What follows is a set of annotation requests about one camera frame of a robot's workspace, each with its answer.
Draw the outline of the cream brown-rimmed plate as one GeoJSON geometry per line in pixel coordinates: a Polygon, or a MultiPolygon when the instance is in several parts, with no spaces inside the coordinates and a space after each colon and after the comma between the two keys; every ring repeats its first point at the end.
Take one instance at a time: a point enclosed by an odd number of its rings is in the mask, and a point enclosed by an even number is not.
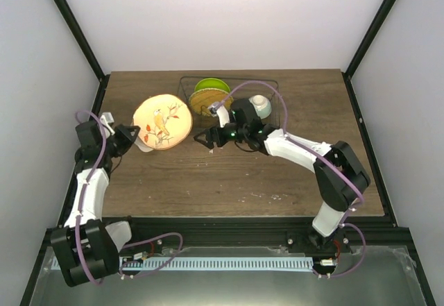
{"type": "Polygon", "coordinates": [[[133,114],[133,125],[146,131],[144,141],[154,151],[168,150],[191,132],[193,117],[187,104],[172,94],[146,99],[133,114]]]}

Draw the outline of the woven bamboo tray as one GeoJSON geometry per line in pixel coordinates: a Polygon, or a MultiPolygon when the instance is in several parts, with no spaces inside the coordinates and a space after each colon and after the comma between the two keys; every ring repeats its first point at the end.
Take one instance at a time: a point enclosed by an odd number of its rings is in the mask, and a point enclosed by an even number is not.
{"type": "Polygon", "coordinates": [[[189,97],[189,106],[196,114],[211,117],[208,108],[213,103],[220,103],[227,95],[227,92],[216,88],[201,89],[189,97]]]}

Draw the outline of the lime green plastic plate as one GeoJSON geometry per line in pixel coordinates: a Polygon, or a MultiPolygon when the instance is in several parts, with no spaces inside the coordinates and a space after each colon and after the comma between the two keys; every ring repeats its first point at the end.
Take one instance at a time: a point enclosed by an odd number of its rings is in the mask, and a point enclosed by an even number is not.
{"type": "Polygon", "coordinates": [[[203,78],[199,80],[194,88],[194,91],[197,92],[204,89],[218,89],[230,93],[229,85],[220,78],[203,78]]]}

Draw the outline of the pale celadon ceramic bowl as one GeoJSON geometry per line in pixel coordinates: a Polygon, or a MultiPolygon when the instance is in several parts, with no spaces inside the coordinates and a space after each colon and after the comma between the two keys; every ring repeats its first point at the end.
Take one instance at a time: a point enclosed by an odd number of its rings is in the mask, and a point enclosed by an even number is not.
{"type": "Polygon", "coordinates": [[[263,95],[257,94],[249,98],[252,103],[257,116],[260,119],[266,119],[272,112],[271,102],[263,95]]]}

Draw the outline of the white bottom plate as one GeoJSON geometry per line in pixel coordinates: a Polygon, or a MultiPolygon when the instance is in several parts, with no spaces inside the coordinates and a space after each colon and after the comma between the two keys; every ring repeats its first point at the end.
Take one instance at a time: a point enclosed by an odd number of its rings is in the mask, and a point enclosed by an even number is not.
{"type": "Polygon", "coordinates": [[[135,145],[138,147],[138,149],[143,153],[149,153],[153,151],[153,148],[151,148],[145,141],[144,136],[146,134],[146,131],[142,129],[141,126],[139,127],[139,132],[137,135],[137,139],[135,140],[135,145]]]}

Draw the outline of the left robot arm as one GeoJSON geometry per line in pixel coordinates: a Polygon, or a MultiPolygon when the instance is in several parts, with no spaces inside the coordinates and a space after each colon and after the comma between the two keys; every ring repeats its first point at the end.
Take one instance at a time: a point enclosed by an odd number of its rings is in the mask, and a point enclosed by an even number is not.
{"type": "Polygon", "coordinates": [[[139,126],[115,126],[104,119],[76,127],[76,195],[67,220],[51,233],[51,246],[69,287],[99,283],[118,271],[121,249],[134,253],[141,247],[142,236],[129,222],[107,225],[102,220],[112,161],[128,152],[139,132],[139,126]]]}

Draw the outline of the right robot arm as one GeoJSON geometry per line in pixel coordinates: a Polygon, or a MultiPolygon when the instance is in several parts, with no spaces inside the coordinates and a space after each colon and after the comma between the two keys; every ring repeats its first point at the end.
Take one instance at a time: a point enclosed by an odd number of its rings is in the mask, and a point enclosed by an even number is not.
{"type": "Polygon", "coordinates": [[[196,142],[208,149],[244,143],[250,152],[288,160],[315,175],[323,202],[311,223],[308,243],[312,250],[325,252],[348,213],[363,203],[370,186],[370,177],[351,146],[343,141],[313,142],[265,124],[250,99],[238,99],[229,108],[215,102],[209,111],[219,122],[195,135],[196,142]]]}

